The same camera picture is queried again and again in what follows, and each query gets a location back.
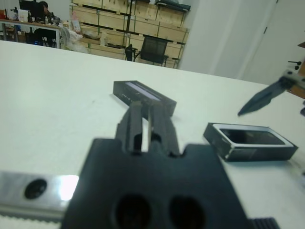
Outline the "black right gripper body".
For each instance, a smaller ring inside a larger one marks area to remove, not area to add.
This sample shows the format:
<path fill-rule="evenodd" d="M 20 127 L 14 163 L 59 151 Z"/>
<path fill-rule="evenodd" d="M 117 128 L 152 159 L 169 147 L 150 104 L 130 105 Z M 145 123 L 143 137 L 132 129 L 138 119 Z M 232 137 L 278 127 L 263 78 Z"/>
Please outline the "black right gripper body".
<path fill-rule="evenodd" d="M 290 70 L 284 71 L 279 83 L 281 92 L 291 90 L 293 87 L 305 89 L 305 78 Z"/>

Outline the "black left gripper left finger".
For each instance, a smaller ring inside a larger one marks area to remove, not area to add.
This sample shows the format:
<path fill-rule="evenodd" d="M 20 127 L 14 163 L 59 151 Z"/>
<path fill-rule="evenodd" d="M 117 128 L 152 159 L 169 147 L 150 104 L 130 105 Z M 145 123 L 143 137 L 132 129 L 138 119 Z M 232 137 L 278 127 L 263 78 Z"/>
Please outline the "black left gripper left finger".
<path fill-rule="evenodd" d="M 142 148 L 142 103 L 132 102 L 117 124 L 115 138 L 125 152 L 140 153 Z"/>

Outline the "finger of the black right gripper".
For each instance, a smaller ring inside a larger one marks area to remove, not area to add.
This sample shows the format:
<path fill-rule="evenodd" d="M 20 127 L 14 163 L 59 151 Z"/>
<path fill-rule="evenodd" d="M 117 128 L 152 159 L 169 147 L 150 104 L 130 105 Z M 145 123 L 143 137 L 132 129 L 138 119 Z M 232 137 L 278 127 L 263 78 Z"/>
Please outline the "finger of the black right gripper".
<path fill-rule="evenodd" d="M 238 112 L 238 116 L 246 115 L 262 109 L 270 104 L 271 100 L 285 91 L 285 78 L 280 78 L 277 82 L 266 87 L 255 94 Z"/>

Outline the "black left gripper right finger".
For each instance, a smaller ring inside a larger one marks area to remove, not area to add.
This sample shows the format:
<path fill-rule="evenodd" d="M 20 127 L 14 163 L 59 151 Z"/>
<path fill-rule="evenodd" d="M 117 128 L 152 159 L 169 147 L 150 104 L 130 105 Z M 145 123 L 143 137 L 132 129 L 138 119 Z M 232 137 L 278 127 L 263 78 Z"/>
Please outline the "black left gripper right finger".
<path fill-rule="evenodd" d="M 148 152 L 156 150 L 167 156 L 180 156 L 175 127 L 162 103 L 153 103 L 150 106 L 148 122 Z"/>

